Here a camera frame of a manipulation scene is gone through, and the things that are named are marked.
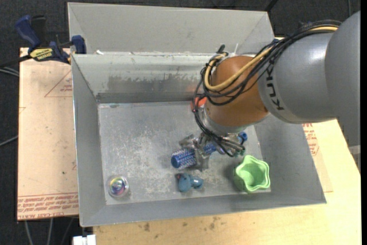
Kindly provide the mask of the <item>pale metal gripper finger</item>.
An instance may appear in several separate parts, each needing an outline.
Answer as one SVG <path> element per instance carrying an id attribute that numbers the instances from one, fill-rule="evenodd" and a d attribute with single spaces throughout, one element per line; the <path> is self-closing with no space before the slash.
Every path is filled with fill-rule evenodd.
<path id="1" fill-rule="evenodd" d="M 186 136 L 181 139 L 178 143 L 182 149 L 197 149 L 198 148 L 198 138 L 193 134 Z"/>
<path id="2" fill-rule="evenodd" d="M 210 154 L 196 152 L 197 169 L 203 172 L 209 168 Z"/>

